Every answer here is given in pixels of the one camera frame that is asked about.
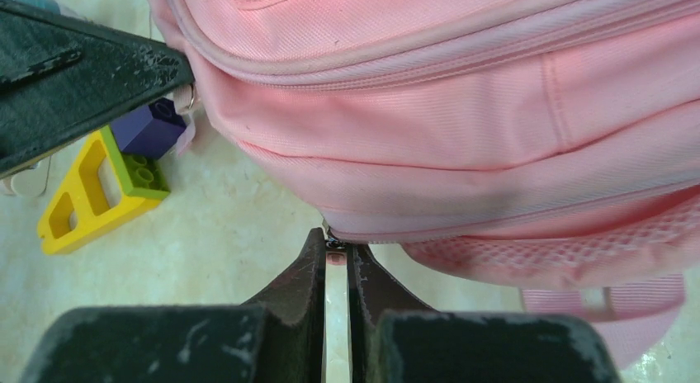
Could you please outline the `pink backpack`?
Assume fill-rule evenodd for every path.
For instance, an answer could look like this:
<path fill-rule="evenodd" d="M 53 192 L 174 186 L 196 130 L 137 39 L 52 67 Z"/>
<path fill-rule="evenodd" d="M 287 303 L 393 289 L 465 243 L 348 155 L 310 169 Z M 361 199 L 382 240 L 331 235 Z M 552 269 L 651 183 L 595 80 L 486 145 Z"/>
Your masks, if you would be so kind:
<path fill-rule="evenodd" d="M 584 317 L 620 367 L 699 261 L 699 0 L 148 0 L 212 126 L 345 242 Z"/>

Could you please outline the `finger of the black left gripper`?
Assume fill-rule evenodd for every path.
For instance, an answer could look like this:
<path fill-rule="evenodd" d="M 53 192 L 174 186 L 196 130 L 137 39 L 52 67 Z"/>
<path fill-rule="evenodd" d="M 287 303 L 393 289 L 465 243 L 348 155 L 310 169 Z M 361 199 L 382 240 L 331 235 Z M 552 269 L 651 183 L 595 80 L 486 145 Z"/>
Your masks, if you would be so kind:
<path fill-rule="evenodd" d="M 1 176 L 193 81 L 164 43 L 1 0 Z"/>

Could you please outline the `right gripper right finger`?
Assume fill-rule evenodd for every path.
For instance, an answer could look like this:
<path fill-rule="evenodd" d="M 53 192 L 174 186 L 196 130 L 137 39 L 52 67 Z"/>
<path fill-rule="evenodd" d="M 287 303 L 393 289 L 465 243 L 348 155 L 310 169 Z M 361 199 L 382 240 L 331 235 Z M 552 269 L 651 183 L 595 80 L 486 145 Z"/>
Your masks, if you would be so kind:
<path fill-rule="evenodd" d="M 346 249 L 354 382 L 617 382 L 598 333 L 567 314 L 440 312 Z"/>

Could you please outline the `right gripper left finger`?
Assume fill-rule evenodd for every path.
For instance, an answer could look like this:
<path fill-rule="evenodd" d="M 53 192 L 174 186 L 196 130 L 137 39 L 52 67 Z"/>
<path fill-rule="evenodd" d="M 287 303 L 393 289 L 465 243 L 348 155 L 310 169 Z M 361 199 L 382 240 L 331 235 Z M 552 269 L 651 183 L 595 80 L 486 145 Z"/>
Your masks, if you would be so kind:
<path fill-rule="evenodd" d="M 240 305 L 83 307 L 45 331 L 24 382 L 321 382 L 324 251 L 299 256 Z"/>

